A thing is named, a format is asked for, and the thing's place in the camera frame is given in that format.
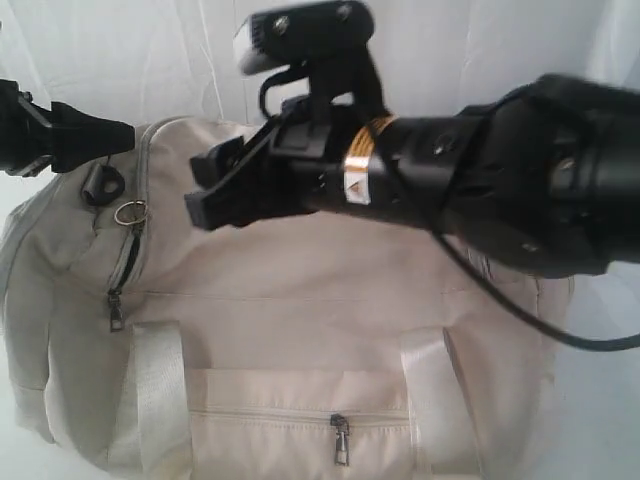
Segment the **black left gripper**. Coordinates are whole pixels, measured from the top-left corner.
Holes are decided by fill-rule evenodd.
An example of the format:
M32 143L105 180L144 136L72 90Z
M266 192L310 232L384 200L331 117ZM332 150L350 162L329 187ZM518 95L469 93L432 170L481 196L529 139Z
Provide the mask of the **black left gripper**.
M17 82L1 80L1 171L7 175L38 176L50 164L54 173L68 173L134 148L133 126L62 102L52 102L50 112Z

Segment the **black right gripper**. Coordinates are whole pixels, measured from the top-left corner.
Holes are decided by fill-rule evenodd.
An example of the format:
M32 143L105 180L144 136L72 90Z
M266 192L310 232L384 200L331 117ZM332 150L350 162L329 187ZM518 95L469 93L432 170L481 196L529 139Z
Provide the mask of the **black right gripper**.
M252 135L233 134L190 158L198 186L184 197L191 223L202 230L243 228L316 212L370 219L366 206L346 199L344 171L358 135L368 136L368 126L379 119L358 104L333 104L329 123L315 126L307 96L286 101L275 138L250 161L254 170L231 172L270 138L270 124Z

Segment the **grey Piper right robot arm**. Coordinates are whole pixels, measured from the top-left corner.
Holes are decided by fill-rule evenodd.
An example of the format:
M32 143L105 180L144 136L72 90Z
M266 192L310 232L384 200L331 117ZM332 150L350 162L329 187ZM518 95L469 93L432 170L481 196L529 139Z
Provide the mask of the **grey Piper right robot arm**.
M296 99L251 139L191 161L192 223L328 211L453 235L548 278L639 259L639 95L548 74L451 117L381 118Z

